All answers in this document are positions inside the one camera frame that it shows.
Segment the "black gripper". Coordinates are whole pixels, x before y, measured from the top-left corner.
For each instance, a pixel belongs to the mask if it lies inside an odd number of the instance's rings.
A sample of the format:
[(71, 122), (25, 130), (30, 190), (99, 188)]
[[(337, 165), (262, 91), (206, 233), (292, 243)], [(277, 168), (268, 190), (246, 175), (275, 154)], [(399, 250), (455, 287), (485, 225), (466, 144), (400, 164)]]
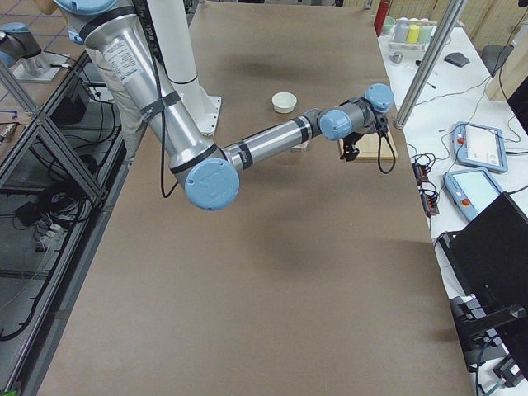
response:
[(343, 153), (340, 155), (340, 159), (346, 162), (354, 161), (360, 150), (356, 147), (357, 143), (364, 137), (362, 133), (353, 132), (346, 136), (343, 141)]

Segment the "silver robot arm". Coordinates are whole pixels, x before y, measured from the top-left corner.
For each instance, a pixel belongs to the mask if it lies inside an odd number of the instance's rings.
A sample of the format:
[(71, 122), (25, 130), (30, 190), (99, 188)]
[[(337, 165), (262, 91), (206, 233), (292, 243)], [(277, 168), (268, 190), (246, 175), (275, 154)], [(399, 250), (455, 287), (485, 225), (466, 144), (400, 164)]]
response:
[(387, 140), (391, 89), (376, 83), (361, 97), (303, 115), (221, 148), (198, 126), (219, 113), (221, 100), (197, 82), (185, 8), (166, 1), (61, 1), (76, 42), (101, 52), (142, 119), (160, 140), (168, 167), (187, 199), (203, 210), (230, 205), (240, 172), (317, 136), (343, 142), (355, 159), (365, 134)]
[(21, 22), (1, 26), (1, 62), (7, 68), (21, 62), (12, 73), (25, 83), (50, 83), (59, 72), (27, 25)]

